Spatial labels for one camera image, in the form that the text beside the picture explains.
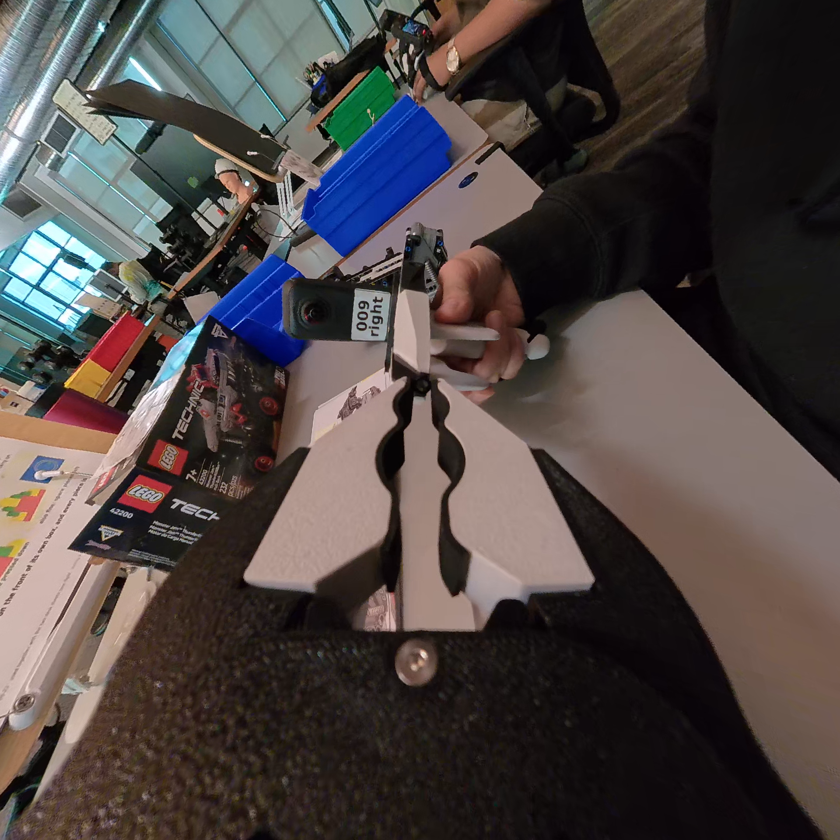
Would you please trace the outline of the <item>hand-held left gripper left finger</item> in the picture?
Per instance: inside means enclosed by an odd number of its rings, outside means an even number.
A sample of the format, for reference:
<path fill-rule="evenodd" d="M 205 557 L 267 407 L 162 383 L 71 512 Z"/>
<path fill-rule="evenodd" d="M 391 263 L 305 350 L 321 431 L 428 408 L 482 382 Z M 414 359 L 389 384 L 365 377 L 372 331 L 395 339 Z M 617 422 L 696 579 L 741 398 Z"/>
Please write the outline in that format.
<path fill-rule="evenodd" d="M 410 381 L 395 380 L 304 450 L 245 571 L 248 585 L 303 594 L 373 594 L 383 586 L 393 495 L 379 455 L 400 427 L 395 404 L 404 396 Z"/>

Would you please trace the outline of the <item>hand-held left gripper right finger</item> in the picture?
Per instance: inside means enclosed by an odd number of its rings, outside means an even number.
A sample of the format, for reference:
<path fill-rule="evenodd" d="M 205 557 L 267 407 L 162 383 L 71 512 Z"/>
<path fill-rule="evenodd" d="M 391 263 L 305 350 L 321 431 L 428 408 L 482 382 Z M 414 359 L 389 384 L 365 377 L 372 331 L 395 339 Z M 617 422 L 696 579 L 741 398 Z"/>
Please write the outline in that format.
<path fill-rule="evenodd" d="M 431 393 L 442 496 L 439 566 L 476 627 L 500 602 L 587 592 L 595 578 L 530 447 L 444 381 Z"/>

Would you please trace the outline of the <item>white desk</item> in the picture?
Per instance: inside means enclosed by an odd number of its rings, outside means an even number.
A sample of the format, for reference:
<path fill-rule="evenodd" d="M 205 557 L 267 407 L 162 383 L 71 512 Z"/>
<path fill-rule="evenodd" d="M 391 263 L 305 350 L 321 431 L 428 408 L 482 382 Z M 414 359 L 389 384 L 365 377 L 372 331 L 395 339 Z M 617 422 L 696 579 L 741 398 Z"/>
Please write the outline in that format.
<path fill-rule="evenodd" d="M 487 132 L 458 104 L 447 100 L 442 93 L 426 100 L 422 107 L 446 132 L 451 142 L 450 150 L 447 152 L 451 165 L 462 162 L 487 145 Z"/>
<path fill-rule="evenodd" d="M 488 414 L 647 546 L 775 768 L 838 838 L 838 481 L 644 292 L 543 318 L 548 357 Z"/>

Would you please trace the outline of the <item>person's right hand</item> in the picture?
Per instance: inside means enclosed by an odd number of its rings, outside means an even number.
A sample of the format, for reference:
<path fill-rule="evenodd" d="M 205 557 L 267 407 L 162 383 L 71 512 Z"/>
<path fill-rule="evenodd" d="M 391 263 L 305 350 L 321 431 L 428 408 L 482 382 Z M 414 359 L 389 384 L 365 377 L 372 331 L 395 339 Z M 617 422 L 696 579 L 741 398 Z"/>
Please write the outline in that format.
<path fill-rule="evenodd" d="M 475 246 L 441 266 L 434 316 L 443 324 L 481 322 L 498 332 L 498 340 L 488 343 L 480 358 L 446 358 L 450 368 L 488 383 L 481 391 L 465 392 L 472 403 L 484 403 L 493 396 L 496 383 L 519 373 L 526 359 L 517 332 L 524 323 L 524 311 L 508 268 L 493 251 Z"/>

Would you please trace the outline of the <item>small blue storage bin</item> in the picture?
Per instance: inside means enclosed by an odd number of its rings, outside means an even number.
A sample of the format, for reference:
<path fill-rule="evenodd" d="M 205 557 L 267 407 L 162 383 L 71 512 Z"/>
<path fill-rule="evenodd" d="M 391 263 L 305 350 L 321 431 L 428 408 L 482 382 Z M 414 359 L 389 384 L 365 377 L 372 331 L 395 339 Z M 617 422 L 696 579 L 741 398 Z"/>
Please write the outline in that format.
<path fill-rule="evenodd" d="M 282 288 L 302 274 L 270 255 L 209 311 L 215 319 L 268 359 L 287 366 L 306 349 L 304 340 L 287 335 L 283 322 Z"/>

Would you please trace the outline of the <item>black toy set box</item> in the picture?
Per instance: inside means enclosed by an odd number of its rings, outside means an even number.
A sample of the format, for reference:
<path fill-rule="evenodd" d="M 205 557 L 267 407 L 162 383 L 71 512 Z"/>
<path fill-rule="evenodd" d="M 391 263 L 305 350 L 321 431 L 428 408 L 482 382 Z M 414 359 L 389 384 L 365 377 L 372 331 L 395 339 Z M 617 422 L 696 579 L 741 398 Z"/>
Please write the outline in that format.
<path fill-rule="evenodd" d="M 70 550 L 172 571 L 274 468 L 286 396 L 287 371 L 206 316 L 105 455 Z"/>

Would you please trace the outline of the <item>green storage bin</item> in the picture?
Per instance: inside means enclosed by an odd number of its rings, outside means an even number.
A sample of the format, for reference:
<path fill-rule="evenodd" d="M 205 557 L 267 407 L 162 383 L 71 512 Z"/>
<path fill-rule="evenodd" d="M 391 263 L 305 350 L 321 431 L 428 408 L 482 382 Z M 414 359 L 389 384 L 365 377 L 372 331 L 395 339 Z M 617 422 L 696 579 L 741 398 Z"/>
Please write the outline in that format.
<path fill-rule="evenodd" d="M 392 79 L 381 67 L 375 67 L 322 121 L 322 126 L 345 152 L 383 118 L 395 101 Z"/>

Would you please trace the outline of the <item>yellow storage bin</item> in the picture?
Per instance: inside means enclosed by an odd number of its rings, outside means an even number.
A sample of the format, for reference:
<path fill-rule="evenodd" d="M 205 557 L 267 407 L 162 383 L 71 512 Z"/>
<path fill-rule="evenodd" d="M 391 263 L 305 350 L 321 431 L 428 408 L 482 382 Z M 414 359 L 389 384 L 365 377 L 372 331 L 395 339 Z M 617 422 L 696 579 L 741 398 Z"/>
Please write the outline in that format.
<path fill-rule="evenodd" d="M 109 380 L 111 372 L 94 360 L 85 359 L 67 378 L 64 388 L 96 398 Z"/>

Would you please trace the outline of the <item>maroon tumbler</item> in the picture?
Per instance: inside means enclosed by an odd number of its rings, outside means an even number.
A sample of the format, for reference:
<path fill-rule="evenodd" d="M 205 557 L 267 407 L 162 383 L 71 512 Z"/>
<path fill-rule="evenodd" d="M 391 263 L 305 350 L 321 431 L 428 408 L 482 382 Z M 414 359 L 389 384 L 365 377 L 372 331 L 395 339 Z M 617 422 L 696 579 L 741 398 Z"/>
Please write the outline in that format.
<path fill-rule="evenodd" d="M 51 385 L 32 408 L 33 416 L 51 423 L 117 434 L 129 415 L 77 390 Z"/>

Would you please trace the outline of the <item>black office chair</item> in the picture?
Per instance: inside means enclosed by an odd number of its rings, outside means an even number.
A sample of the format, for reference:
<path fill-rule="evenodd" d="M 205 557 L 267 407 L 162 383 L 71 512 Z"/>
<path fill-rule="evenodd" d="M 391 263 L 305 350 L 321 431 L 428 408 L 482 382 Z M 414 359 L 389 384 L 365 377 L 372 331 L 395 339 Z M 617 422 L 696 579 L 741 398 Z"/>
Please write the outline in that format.
<path fill-rule="evenodd" d="M 446 99 L 523 104 L 536 124 L 515 140 L 499 140 L 530 176 L 551 182 L 588 161 L 579 143 L 609 130 L 621 110 L 613 78 L 580 1 L 552 2 L 495 45 L 470 59 L 445 90 Z"/>

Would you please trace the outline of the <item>black hand-held device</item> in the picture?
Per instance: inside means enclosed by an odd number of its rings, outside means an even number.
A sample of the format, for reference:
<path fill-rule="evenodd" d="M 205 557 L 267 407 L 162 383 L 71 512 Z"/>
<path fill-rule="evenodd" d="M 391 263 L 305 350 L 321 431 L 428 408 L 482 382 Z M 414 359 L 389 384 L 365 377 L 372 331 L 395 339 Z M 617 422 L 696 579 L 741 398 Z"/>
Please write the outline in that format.
<path fill-rule="evenodd" d="M 413 17 L 386 9 L 380 16 L 379 26 L 384 35 L 395 40 L 400 50 L 409 55 L 418 55 L 434 47 L 433 30 Z"/>

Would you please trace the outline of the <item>instruction poster on wooden board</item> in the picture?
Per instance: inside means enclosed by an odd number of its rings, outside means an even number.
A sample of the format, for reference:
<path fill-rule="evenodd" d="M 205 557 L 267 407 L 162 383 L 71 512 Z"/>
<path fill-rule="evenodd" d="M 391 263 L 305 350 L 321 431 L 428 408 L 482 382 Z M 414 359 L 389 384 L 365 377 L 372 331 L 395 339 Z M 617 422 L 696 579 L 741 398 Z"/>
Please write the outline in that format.
<path fill-rule="evenodd" d="M 2 734 L 42 726 L 116 574 L 70 549 L 115 434 L 2 412 Z"/>

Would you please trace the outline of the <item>person's black sweater torso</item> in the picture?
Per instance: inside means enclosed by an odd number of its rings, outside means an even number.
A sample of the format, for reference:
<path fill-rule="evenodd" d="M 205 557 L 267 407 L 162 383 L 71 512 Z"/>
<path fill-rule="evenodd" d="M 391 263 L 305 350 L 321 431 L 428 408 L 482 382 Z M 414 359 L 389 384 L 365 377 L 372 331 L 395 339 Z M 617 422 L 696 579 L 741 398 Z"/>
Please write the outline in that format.
<path fill-rule="evenodd" d="M 710 215 L 750 389 L 838 477 L 838 2 L 707 2 Z"/>

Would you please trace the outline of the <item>white wall sign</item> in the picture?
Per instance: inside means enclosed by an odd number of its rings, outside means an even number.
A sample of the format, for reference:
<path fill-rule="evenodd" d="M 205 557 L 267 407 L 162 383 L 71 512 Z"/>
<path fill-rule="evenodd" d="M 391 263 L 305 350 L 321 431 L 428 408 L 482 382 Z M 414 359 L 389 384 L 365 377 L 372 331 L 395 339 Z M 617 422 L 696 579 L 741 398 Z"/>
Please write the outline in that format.
<path fill-rule="evenodd" d="M 118 129 L 110 117 L 95 112 L 87 97 L 69 79 L 60 82 L 52 102 L 100 145 L 109 142 Z"/>

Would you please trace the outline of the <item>silver ventilation duct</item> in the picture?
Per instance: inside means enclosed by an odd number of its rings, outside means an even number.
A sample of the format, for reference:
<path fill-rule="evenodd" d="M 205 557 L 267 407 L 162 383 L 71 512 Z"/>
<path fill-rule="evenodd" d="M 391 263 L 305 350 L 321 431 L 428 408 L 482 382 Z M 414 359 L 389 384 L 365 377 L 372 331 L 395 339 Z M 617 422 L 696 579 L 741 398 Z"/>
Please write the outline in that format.
<path fill-rule="evenodd" d="M 63 81 L 115 78 L 162 2 L 2 2 L 1 195 L 14 189 Z"/>

